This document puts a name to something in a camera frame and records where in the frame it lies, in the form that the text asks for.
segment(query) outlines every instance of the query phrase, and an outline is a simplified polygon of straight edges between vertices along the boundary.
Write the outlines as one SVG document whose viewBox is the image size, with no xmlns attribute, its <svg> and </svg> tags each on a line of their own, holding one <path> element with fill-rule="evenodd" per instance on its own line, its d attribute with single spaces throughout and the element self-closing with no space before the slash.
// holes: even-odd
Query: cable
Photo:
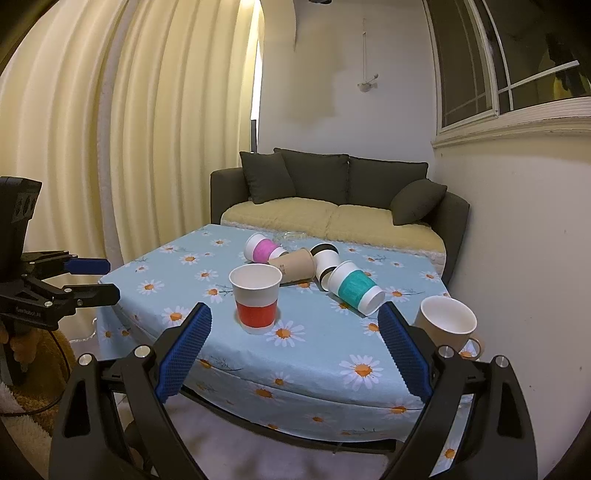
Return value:
<svg viewBox="0 0 591 480">
<path fill-rule="evenodd" d="M 57 347 L 60 350 L 61 357 L 64 359 L 64 362 L 66 363 L 66 368 L 68 370 L 68 378 L 66 378 L 66 383 L 68 383 L 68 380 L 70 379 L 70 375 L 72 374 L 72 371 L 70 370 L 70 364 L 68 363 L 68 359 L 66 357 L 66 354 L 64 353 L 64 350 L 61 347 L 60 342 L 57 341 L 56 336 L 53 335 L 53 332 L 49 332 L 49 335 L 51 335 L 51 338 L 53 338 L 53 341 L 56 343 Z M 22 417 L 24 415 L 37 415 L 39 413 L 43 413 L 44 411 L 47 411 L 50 408 L 55 407 L 60 402 L 60 400 L 61 400 L 62 396 L 64 395 L 64 392 L 65 391 L 66 391 L 66 389 L 64 389 L 64 391 L 62 391 L 51 403 L 48 403 L 44 407 L 38 408 L 36 410 L 31 410 L 31 411 L 20 411 L 20 412 L 13 412 L 13 413 L 0 413 L 0 417 Z"/>
</svg>

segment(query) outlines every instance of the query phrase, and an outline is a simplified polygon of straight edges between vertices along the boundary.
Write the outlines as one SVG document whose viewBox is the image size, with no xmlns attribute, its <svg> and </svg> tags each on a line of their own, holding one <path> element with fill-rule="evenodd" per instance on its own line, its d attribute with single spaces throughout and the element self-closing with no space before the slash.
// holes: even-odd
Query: sofa cushion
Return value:
<svg viewBox="0 0 591 480">
<path fill-rule="evenodd" d="M 406 185 L 390 204 L 394 225 L 406 225 L 422 220 L 433 210 L 447 192 L 447 185 L 421 179 Z"/>
<path fill-rule="evenodd" d="M 240 152 L 242 171 L 256 204 L 296 196 L 296 188 L 280 153 Z"/>
<path fill-rule="evenodd" d="M 349 157 L 347 203 L 390 208 L 392 199 L 406 185 L 427 177 L 428 163 L 370 160 Z"/>
<path fill-rule="evenodd" d="M 261 205 L 239 203 L 222 215 L 222 225 L 252 225 L 267 230 L 305 232 L 324 238 L 330 216 L 337 206 L 321 200 L 290 198 Z"/>
<path fill-rule="evenodd" d="M 443 240 L 427 225 L 392 224 L 390 210 L 341 205 L 330 218 L 326 238 L 377 247 L 445 253 Z"/>
<path fill-rule="evenodd" d="M 283 155 L 298 197 L 336 205 L 347 203 L 348 155 L 319 155 L 283 148 L 274 151 Z"/>
</svg>

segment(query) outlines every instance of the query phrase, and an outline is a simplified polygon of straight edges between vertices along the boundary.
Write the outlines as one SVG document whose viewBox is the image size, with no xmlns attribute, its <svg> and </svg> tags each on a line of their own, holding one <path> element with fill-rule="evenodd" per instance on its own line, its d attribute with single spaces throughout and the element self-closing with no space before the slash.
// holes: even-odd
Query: brown paper cup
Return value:
<svg viewBox="0 0 591 480">
<path fill-rule="evenodd" d="M 283 274 L 281 283 L 306 280 L 314 276 L 314 260 L 305 248 L 273 258 L 269 260 L 269 265 L 281 270 Z"/>
</svg>

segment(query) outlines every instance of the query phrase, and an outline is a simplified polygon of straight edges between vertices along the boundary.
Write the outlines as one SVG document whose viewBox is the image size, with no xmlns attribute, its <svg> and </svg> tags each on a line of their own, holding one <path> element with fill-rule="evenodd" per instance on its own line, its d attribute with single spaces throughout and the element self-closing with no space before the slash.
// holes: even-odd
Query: cream curtain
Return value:
<svg viewBox="0 0 591 480">
<path fill-rule="evenodd" d="M 0 77 L 0 175 L 43 182 L 25 249 L 130 261 L 209 221 L 249 148 L 258 0 L 60 0 Z M 57 284 L 95 278 L 61 278 Z M 93 312 L 62 320 L 70 338 Z"/>
</svg>

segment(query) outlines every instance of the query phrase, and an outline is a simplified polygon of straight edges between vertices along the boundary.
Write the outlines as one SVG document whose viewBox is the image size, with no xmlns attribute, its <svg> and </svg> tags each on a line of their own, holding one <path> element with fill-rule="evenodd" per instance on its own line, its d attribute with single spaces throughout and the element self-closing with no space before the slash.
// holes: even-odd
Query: metal screw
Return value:
<svg viewBox="0 0 591 480">
<path fill-rule="evenodd" d="M 92 355 L 89 353 L 85 353 L 84 355 L 80 355 L 80 358 L 78 359 L 78 363 L 80 365 L 88 365 L 90 362 L 92 362 Z"/>
<path fill-rule="evenodd" d="M 145 358 L 147 357 L 152 350 L 148 345 L 140 345 L 134 350 L 134 355 L 138 358 Z"/>
<path fill-rule="evenodd" d="M 507 368 L 509 366 L 509 360 L 502 355 L 495 358 L 495 363 L 501 368 Z"/>
<path fill-rule="evenodd" d="M 443 358 L 451 358 L 453 357 L 453 348 L 447 345 L 443 345 L 441 347 L 439 347 L 439 355 L 441 355 Z"/>
</svg>

